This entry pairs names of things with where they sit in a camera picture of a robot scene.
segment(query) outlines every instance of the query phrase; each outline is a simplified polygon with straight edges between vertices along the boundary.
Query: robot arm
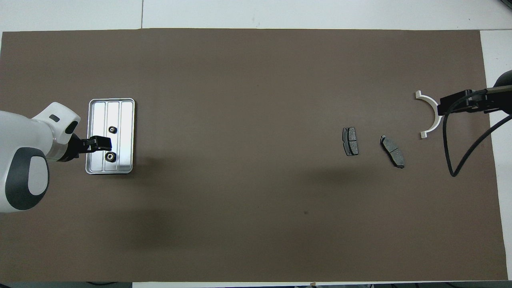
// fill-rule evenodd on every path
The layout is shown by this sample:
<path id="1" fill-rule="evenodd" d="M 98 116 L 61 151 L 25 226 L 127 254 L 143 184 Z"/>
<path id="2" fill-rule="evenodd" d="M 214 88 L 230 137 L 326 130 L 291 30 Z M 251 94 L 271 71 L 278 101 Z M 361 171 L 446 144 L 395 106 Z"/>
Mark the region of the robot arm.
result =
<path id="1" fill-rule="evenodd" d="M 57 102 L 32 119 L 0 111 L 0 213 L 28 210 L 48 188 L 48 161 L 69 161 L 79 153 L 111 150 L 110 138 L 80 139 L 80 117 Z"/>
<path id="2" fill-rule="evenodd" d="M 448 122 L 448 116 L 452 113 L 459 112 L 473 113 L 483 111 L 484 113 L 490 113 L 500 110 L 503 110 L 503 112 L 507 113 L 508 116 L 485 131 L 470 146 L 464 156 L 462 156 L 462 159 L 460 160 L 457 167 L 453 169 L 452 161 L 450 159 L 450 152 L 448 149 L 448 139 L 446 137 L 446 125 Z M 441 98 L 440 104 L 437 106 L 437 112 L 439 115 L 444 116 L 443 145 L 448 171 L 450 172 L 451 176 L 456 177 L 473 150 L 480 143 L 482 143 L 482 141 L 494 130 L 512 120 L 512 70 L 501 74 L 501 76 L 496 80 L 494 87 L 492 88 L 485 88 L 479 91 L 464 90 Z"/>

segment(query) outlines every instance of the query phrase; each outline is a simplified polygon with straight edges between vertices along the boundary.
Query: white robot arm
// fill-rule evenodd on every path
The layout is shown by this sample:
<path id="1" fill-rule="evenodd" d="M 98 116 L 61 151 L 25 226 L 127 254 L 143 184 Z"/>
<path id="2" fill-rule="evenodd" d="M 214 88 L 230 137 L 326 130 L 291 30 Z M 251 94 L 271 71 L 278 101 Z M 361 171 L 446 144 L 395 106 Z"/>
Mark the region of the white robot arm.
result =
<path id="1" fill-rule="evenodd" d="M 32 119 L 0 111 L 0 213 L 34 207 L 48 188 L 48 161 L 69 161 L 79 153 L 110 150 L 110 139 L 80 139 L 80 117 L 57 102 Z"/>

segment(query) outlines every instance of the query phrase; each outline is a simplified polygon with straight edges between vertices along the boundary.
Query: metal tray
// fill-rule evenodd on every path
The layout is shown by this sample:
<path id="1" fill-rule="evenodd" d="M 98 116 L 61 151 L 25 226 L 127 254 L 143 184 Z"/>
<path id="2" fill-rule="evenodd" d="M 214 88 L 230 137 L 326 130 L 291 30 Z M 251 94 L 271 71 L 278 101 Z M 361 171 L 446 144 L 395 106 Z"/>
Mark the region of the metal tray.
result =
<path id="1" fill-rule="evenodd" d="M 117 131 L 112 133 L 109 127 Z M 131 98 L 92 99 L 89 102 L 87 137 L 109 137 L 116 159 L 105 159 L 106 151 L 86 154 L 86 172 L 89 174 L 127 174 L 133 168 L 135 138 L 135 101 Z"/>

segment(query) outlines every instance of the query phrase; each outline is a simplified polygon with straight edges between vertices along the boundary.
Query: brown mat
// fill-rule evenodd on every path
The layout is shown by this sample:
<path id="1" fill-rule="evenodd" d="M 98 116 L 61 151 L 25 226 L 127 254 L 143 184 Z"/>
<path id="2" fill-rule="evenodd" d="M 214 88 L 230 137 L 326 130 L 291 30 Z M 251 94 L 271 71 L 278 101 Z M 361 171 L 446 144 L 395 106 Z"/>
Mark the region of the brown mat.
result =
<path id="1" fill-rule="evenodd" d="M 82 137 L 91 99 L 138 105 L 131 174 L 54 163 L 0 216 L 3 281 L 506 279 L 490 138 L 452 178 L 414 98 L 485 87 L 478 31 L 7 32 L 0 61 L 2 110 L 60 102 Z M 489 120 L 450 122 L 458 161 Z"/>

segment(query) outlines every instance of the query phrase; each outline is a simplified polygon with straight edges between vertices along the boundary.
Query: white table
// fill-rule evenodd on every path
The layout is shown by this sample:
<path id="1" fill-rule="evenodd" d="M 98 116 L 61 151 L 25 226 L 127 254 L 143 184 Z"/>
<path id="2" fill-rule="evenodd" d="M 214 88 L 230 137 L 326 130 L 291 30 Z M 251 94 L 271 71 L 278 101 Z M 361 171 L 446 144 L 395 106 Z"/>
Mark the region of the white table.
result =
<path id="1" fill-rule="evenodd" d="M 498 0 L 0 0 L 1 32 L 141 28 L 474 29 L 482 30 L 487 86 L 512 69 L 512 10 Z M 492 113 L 491 124 L 504 115 Z M 495 131 L 492 140 L 508 278 L 512 279 L 512 122 Z M 318 280 L 144 282 L 133 287 L 309 285 Z"/>

